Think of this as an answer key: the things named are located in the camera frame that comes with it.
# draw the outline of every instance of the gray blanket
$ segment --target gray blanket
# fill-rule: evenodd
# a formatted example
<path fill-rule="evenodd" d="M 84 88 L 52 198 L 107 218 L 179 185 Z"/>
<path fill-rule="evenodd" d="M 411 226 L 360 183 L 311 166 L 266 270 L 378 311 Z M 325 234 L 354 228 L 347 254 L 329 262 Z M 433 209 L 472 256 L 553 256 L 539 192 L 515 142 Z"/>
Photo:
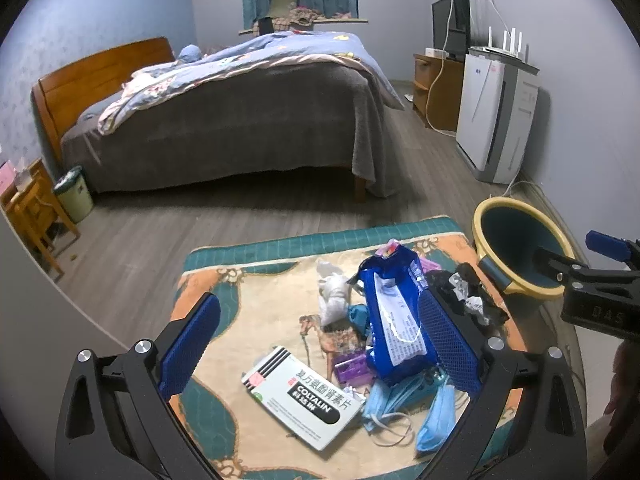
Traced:
<path fill-rule="evenodd" d="M 140 110 L 110 136 L 98 116 L 62 138 L 65 168 L 97 192 L 180 186 L 232 174 L 344 166 L 375 195 L 388 182 L 385 107 L 366 72 L 333 63 L 255 70 Z"/>

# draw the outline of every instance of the television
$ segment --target television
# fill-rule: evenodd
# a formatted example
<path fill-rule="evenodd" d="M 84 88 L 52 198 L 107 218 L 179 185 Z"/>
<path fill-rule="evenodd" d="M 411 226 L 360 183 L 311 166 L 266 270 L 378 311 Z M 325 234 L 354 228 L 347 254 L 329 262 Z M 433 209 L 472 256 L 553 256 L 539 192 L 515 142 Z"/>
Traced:
<path fill-rule="evenodd" d="M 439 0 L 431 9 L 433 11 L 433 47 L 445 50 L 449 57 L 464 61 L 471 46 L 471 10 L 469 0 L 453 0 L 451 19 L 449 10 L 451 0 Z"/>

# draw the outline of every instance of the yellow trash can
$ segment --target yellow trash can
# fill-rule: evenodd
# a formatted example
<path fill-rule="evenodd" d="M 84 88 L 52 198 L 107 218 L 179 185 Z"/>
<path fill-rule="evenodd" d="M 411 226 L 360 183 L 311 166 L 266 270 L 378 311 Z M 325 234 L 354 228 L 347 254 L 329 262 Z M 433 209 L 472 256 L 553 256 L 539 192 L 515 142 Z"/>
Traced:
<path fill-rule="evenodd" d="M 548 216 L 520 200 L 490 198 L 476 208 L 472 230 L 478 266 L 501 292 L 539 300 L 562 296 L 564 286 L 533 266 L 538 247 L 574 258 L 569 240 Z"/>
<path fill-rule="evenodd" d="M 67 171 L 53 187 L 53 193 L 75 223 L 81 221 L 94 208 L 94 200 L 86 188 L 80 166 Z"/>

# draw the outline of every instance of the silver bolt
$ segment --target silver bolt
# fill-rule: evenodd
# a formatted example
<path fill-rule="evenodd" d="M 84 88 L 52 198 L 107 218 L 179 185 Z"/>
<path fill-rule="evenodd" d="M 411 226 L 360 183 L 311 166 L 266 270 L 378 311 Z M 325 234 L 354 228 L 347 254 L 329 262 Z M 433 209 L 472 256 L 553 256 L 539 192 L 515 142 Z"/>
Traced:
<path fill-rule="evenodd" d="M 499 337 L 490 337 L 488 344 L 489 348 L 493 350 L 502 350 L 504 348 L 504 341 Z"/>
<path fill-rule="evenodd" d="M 82 350 L 78 354 L 78 361 L 80 361 L 81 363 L 84 363 L 85 361 L 88 361 L 90 357 L 91 357 L 91 350 Z"/>
<path fill-rule="evenodd" d="M 557 346 L 550 346 L 549 347 L 549 355 L 553 359 L 559 359 L 559 358 L 562 357 L 562 350 L 559 349 Z"/>
<path fill-rule="evenodd" d="M 142 341 L 138 341 L 136 343 L 136 352 L 138 352 L 139 354 L 146 354 L 147 352 L 149 352 L 149 350 L 151 350 L 151 341 L 143 339 Z"/>

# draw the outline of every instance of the green pillow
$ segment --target green pillow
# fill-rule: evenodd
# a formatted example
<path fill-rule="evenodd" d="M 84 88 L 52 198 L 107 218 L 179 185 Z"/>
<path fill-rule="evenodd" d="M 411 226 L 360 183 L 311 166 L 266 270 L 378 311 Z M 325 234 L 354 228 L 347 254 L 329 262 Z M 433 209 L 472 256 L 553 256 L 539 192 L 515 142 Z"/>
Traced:
<path fill-rule="evenodd" d="M 270 0 L 269 18 L 288 18 L 289 12 L 298 6 L 298 0 Z"/>

